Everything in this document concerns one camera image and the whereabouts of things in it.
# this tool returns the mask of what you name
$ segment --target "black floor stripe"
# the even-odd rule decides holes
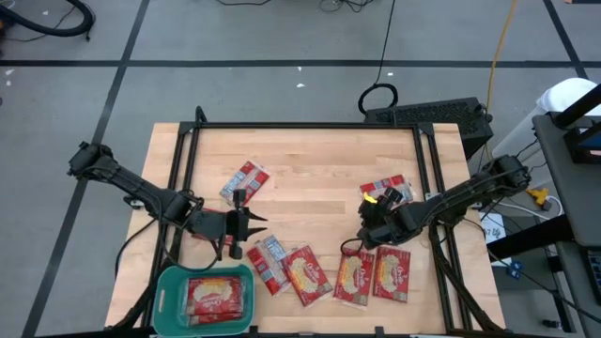
[[[0,67],[119,67],[120,60],[0,60]]]
[[[572,41],[567,36],[567,32],[563,27],[562,20],[560,19],[560,16],[557,13],[557,9],[555,9],[555,6],[553,6],[551,0],[543,0],[543,2],[545,3],[545,7],[547,8],[549,17],[551,18],[551,21],[555,26],[555,30],[557,30],[557,34],[559,34],[560,39],[562,40],[563,47],[565,48],[567,55],[570,57],[570,61],[574,63],[574,69],[576,70],[576,74],[582,79],[588,79],[589,77],[586,75],[584,67],[582,67],[582,63],[578,58],[576,49],[574,49],[574,45],[572,45]]]
[[[601,61],[589,62],[600,68]],[[492,61],[385,60],[384,67],[488,69]],[[379,60],[0,60],[0,67],[148,67],[148,68],[253,68],[253,67],[378,67]],[[499,61],[501,69],[572,68],[572,61]]]
[[[56,243],[54,244],[53,252],[50,255],[48,266],[44,272],[44,277],[41,279],[38,293],[36,294],[34,303],[31,306],[31,311],[29,312],[29,316],[25,322],[25,327],[22,334],[23,338],[34,337],[36,335],[39,321],[44,313],[48,296],[50,296],[50,291],[54,285],[56,273],[58,272],[60,262],[63,259],[65,249],[67,248],[67,242],[69,241],[71,230],[73,229],[75,217],[77,217],[77,212],[79,211],[79,207],[82,204],[82,199],[84,198],[86,183],[87,181],[82,180],[77,182],[77,185],[75,186],[75,191],[73,192],[73,196],[69,202],[69,207],[67,208],[67,213],[65,214],[65,219],[63,220],[63,225],[60,227],[58,237],[56,238]]]
[[[123,82],[123,76],[125,75],[125,70],[127,68],[125,64],[126,61],[129,60],[131,57],[133,45],[135,44],[135,41],[138,37],[138,33],[140,32],[140,27],[142,26],[142,21],[144,20],[144,17],[146,15],[148,1],[149,0],[142,0],[142,2],[140,3],[140,7],[138,9],[138,13],[133,24],[133,28],[130,32],[130,37],[128,38],[127,45],[121,57],[120,66],[116,71],[116,75],[111,85],[111,89],[109,89],[109,94],[106,98],[106,102],[104,103],[104,108],[102,109],[102,113],[100,114],[100,120],[98,126],[96,127],[96,131],[94,132],[94,137],[92,139],[93,142],[99,143],[102,140],[104,132],[106,131],[106,126],[108,125],[108,120],[111,116],[111,112],[113,112],[113,106],[115,105],[115,100],[119,92],[119,88],[121,87],[121,83]],[[75,192],[73,193],[73,196],[71,197],[71,200],[69,202],[69,207],[67,209],[65,219],[63,220],[63,224],[58,233],[58,238],[56,239],[56,243],[54,244],[54,248],[50,256],[50,261],[48,262],[48,266],[46,267],[46,271],[44,272],[41,284],[39,285],[38,293],[36,294],[36,298],[31,307],[31,311],[29,312],[29,316],[27,317],[27,321],[25,322],[25,327],[23,328],[22,334],[22,337],[24,338],[34,337],[36,335],[39,326],[39,321],[41,320],[41,317],[44,313],[46,302],[48,301],[48,297],[50,296],[50,293],[52,291],[54,280],[56,279],[56,274],[58,272],[58,269],[60,268],[60,263],[63,259],[63,255],[65,254],[65,249],[67,248],[67,243],[69,241],[71,230],[73,229],[73,225],[75,225],[77,213],[82,204],[82,200],[84,199],[86,185],[87,182],[85,180],[77,182]]]

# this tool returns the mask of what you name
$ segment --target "red snack package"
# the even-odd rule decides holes
[[[242,313],[221,314],[221,315],[191,315],[188,320],[188,325],[218,323],[227,320],[242,318]]]
[[[284,258],[285,273],[303,306],[308,306],[332,291],[316,256],[307,245]]]
[[[258,241],[246,252],[272,296],[290,287],[290,281],[264,241]]]
[[[411,253],[384,246],[378,247],[374,296],[407,302]]]
[[[396,206],[398,207],[413,201],[413,189],[411,184],[402,176],[396,175],[393,177],[387,177],[378,181],[363,184],[359,187],[361,195],[367,192],[373,198],[378,199],[378,196],[382,195],[387,188],[395,188],[403,194],[403,199]]]
[[[243,308],[238,277],[191,278],[186,290],[185,315],[237,314]]]
[[[354,253],[354,250],[345,249],[345,254]],[[348,302],[349,305],[359,305],[362,308],[367,306],[373,269],[374,256],[371,253],[343,255],[338,269],[334,297]]]
[[[233,205],[232,201],[234,190],[246,190],[246,198],[242,205],[244,206],[253,197],[254,193],[265,184],[270,174],[253,161],[246,161],[232,178],[223,186],[219,194],[225,199],[229,205]]]

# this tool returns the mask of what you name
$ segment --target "wooden table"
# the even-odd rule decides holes
[[[156,124],[150,139],[142,177],[160,187],[167,186],[177,126]],[[469,178],[461,140],[456,125],[435,125],[435,131],[444,182],[451,188]],[[435,191],[425,138],[423,144],[431,189]],[[178,184],[183,180],[186,159],[184,150]],[[403,174],[413,183],[416,200],[422,200],[423,196],[411,131],[207,129],[200,131],[192,183],[195,194],[205,198],[206,207],[229,209],[219,190],[247,160],[262,164],[272,176],[248,204],[254,213],[270,220],[251,225],[266,225],[269,230],[242,243],[243,250],[268,235],[275,235],[287,250],[307,243],[332,285],[340,264],[339,245],[355,237],[360,228],[359,185]],[[468,218],[479,222],[475,211],[469,211]],[[128,236],[148,220],[144,211],[134,211]],[[455,236],[466,287],[490,317],[504,326],[481,230],[463,222],[455,228]],[[107,325],[127,313],[146,287],[156,238],[157,227],[153,226],[123,254]],[[255,276],[254,325],[261,332],[373,333],[375,326],[382,326],[387,333],[443,333],[427,231],[400,248],[411,252],[408,303],[370,296],[364,311],[329,298],[304,309],[292,288],[272,297]],[[213,257],[207,242],[184,235],[183,265],[203,267]],[[256,274],[246,257],[241,261],[226,257],[218,266],[239,263],[248,265]],[[450,284],[449,289],[455,326],[460,328],[455,291]]]

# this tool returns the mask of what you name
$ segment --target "plastic bin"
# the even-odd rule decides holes
[[[536,101],[534,109],[519,122],[517,127],[495,146],[492,150],[492,156],[499,157],[505,154],[517,154],[536,139],[532,125],[533,117],[546,114],[547,112],[562,112],[595,86],[594,82],[579,78],[567,79],[553,85]],[[601,106],[596,107],[587,115],[601,115]],[[545,156],[538,144],[524,150],[519,158],[524,165],[531,168],[545,163]],[[532,170],[531,175],[531,188],[539,187],[551,180],[551,174],[546,166],[535,168]]]
[[[245,283],[242,318],[189,327],[188,317],[181,312],[188,279],[217,276],[237,276]],[[213,268],[205,272],[188,272],[178,267],[171,267],[159,277],[155,297],[152,326],[161,337],[209,337],[239,334],[245,332],[253,321],[253,272],[242,264],[235,268]]]

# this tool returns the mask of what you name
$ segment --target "white sticker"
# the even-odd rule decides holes
[[[484,216],[485,213],[480,212],[480,218],[483,218]],[[482,225],[484,226],[486,232],[486,244],[501,238],[505,238],[505,225],[503,224],[503,217],[500,214],[489,213],[486,215],[486,218],[482,220]],[[502,259],[502,262],[505,264],[511,264],[511,257]],[[506,268],[506,266],[501,262],[494,262],[490,265],[493,267]]]

